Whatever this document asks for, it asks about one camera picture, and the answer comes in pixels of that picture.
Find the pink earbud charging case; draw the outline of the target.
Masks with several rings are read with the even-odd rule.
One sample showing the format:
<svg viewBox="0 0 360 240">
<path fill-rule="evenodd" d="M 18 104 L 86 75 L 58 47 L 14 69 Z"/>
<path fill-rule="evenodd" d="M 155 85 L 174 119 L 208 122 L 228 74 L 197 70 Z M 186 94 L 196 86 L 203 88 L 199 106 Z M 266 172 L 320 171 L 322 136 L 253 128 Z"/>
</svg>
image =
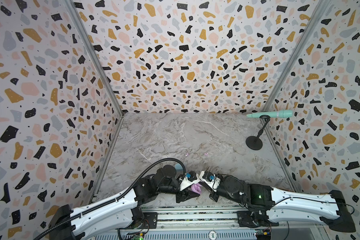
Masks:
<svg viewBox="0 0 360 240">
<path fill-rule="evenodd" d="M 200 195 L 202 193 L 201 185 L 199 183 L 191 185 L 191 191 Z"/>
</svg>

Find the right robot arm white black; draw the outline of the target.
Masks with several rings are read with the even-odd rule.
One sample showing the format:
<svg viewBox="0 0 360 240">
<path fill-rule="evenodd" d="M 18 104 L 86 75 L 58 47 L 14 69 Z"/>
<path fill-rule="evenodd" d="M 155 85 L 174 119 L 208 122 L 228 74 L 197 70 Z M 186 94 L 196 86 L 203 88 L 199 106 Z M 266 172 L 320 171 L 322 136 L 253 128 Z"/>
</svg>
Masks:
<svg viewBox="0 0 360 240">
<path fill-rule="evenodd" d="M 210 189 L 212 200 L 226 198 L 245 208 L 238 212 L 240 227 L 272 227 L 292 221 L 326 225 L 330 230 L 342 233 L 356 231 L 353 212 L 349 211 L 341 191 L 332 190 L 323 195 L 301 194 L 248 184 L 231 175 L 210 172 L 204 174 L 201 181 Z"/>
</svg>

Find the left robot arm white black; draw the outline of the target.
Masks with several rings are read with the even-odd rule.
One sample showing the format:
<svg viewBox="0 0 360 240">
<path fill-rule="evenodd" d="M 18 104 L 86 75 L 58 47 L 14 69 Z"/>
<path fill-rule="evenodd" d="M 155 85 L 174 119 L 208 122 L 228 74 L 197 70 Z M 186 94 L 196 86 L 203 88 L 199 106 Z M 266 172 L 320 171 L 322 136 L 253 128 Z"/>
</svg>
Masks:
<svg viewBox="0 0 360 240">
<path fill-rule="evenodd" d="M 114 229 L 148 228 L 151 220 L 141 206 L 152 202 L 160 193 L 173 194 L 181 203 L 200 195 L 191 189 L 200 182 L 194 171 L 178 175 L 175 167 L 165 165 L 138 178 L 131 188 L 84 207 L 60 207 L 49 224 L 51 240 L 86 240 Z"/>
</svg>

